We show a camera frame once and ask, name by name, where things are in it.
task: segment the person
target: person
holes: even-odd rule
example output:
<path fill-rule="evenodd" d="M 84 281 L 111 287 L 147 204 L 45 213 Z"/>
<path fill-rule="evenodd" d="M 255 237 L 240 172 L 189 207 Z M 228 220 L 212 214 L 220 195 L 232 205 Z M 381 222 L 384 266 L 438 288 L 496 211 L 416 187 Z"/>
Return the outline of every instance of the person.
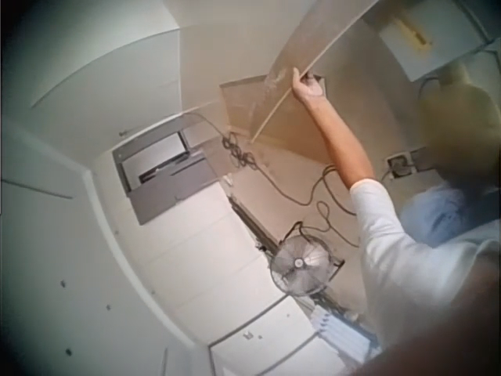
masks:
<path fill-rule="evenodd" d="M 383 349 L 418 338 L 443 323 L 464 296 L 499 284 L 499 214 L 433 247 L 416 241 L 404 230 L 361 143 L 312 74 L 301 78 L 294 69 L 292 89 L 349 189 L 359 223 L 367 313 Z"/>

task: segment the electric fan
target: electric fan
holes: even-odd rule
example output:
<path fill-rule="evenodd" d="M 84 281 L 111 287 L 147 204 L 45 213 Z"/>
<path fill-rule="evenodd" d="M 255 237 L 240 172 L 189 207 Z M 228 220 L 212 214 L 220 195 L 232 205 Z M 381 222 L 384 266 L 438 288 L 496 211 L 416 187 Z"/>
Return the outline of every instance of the electric fan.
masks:
<path fill-rule="evenodd" d="M 344 262 L 339 263 L 318 237 L 301 233 L 286 237 L 270 262 L 275 285 L 292 296 L 320 292 Z"/>

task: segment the electrical cord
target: electrical cord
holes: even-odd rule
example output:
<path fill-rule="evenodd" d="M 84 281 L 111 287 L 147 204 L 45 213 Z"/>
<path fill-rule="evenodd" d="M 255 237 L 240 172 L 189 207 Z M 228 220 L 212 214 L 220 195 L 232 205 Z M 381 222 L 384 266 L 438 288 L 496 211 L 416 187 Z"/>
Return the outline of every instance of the electrical cord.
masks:
<path fill-rule="evenodd" d="M 301 206 L 301 207 L 308 207 L 312 202 L 314 201 L 314 196 L 317 187 L 319 186 L 320 183 L 323 183 L 323 185 L 326 187 L 327 192 L 329 193 L 330 197 L 334 201 L 334 203 L 339 207 L 340 210 L 342 210 L 344 213 L 352 216 L 356 216 L 356 214 L 353 211 L 350 211 L 346 209 L 346 207 L 337 199 L 337 197 L 334 195 L 333 191 L 330 189 L 329 184 L 326 181 L 326 177 L 336 171 L 336 168 L 333 165 L 328 165 L 323 169 L 322 175 L 315 181 L 315 183 L 312 186 L 312 189 L 310 190 L 310 195 L 309 198 L 306 201 L 299 201 L 295 199 L 294 197 L 288 195 L 287 193 L 283 192 L 278 185 L 272 180 L 272 178 L 259 166 L 259 164 L 256 162 L 254 155 L 251 152 L 244 152 L 240 145 L 238 144 L 238 139 L 236 138 L 236 134 L 234 132 L 230 132 L 228 135 L 225 135 L 223 132 L 219 130 L 218 127 L 215 126 L 214 123 L 212 123 L 210 120 L 208 120 L 205 116 L 202 114 L 198 114 L 196 112 L 190 112 L 185 115 L 195 115 L 202 120 L 206 121 L 214 130 L 219 133 L 219 135 L 222 137 L 222 146 L 225 150 L 229 150 L 230 153 L 230 158 L 232 159 L 233 164 L 237 168 L 244 168 L 244 167 L 249 167 L 250 169 L 254 171 L 259 171 L 265 178 L 268 180 L 268 182 L 275 188 L 275 190 L 284 198 L 287 200 L 294 202 L 295 204 Z M 305 226 L 303 221 L 296 222 L 294 224 L 294 227 L 298 226 L 299 233 L 308 239 L 304 234 L 303 230 L 316 230 L 321 233 L 327 233 L 330 230 L 334 231 L 335 234 L 339 236 L 340 239 L 342 239 L 344 242 L 347 244 L 351 245 L 354 248 L 358 248 L 359 245 L 353 243 L 349 239 L 347 239 L 336 227 L 333 226 L 332 222 L 329 220 L 330 216 L 330 206 L 325 202 L 325 201 L 317 201 L 316 203 L 316 209 L 317 212 L 320 214 L 320 216 L 323 218 L 324 221 L 326 221 L 327 227 L 325 229 L 321 229 L 319 227 L 314 227 L 314 226 Z"/>

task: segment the white shirt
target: white shirt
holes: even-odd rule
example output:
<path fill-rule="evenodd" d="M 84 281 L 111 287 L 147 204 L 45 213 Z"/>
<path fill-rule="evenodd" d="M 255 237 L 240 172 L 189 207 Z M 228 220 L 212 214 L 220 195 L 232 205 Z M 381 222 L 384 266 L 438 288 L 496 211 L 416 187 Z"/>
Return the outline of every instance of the white shirt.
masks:
<path fill-rule="evenodd" d="M 499 220 L 437 248 L 404 232 L 386 189 L 364 179 L 350 189 L 357 213 L 368 314 L 383 347 L 436 321 L 483 251 L 499 252 Z"/>

